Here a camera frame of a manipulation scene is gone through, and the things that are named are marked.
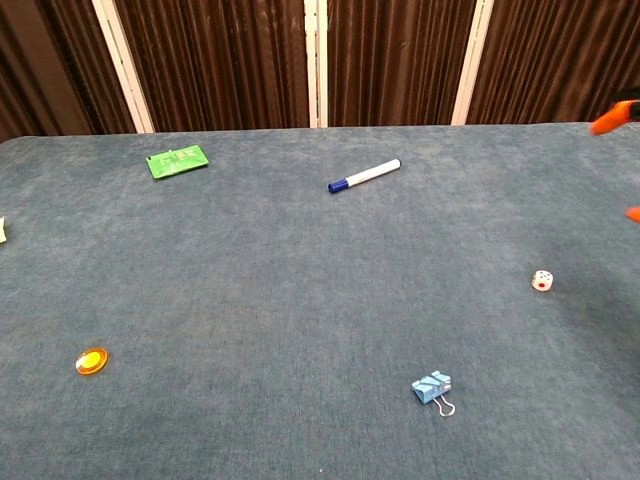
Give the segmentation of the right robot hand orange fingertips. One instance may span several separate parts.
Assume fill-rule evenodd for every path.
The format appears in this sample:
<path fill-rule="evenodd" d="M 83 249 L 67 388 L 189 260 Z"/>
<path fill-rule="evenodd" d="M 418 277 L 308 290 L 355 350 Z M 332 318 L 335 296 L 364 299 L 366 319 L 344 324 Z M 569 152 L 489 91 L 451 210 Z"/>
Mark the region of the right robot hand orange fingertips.
<path fill-rule="evenodd" d="M 632 86 L 617 92 L 612 97 L 612 105 L 607 112 L 594 120 L 591 135 L 604 135 L 627 123 L 639 122 L 639 87 Z"/>

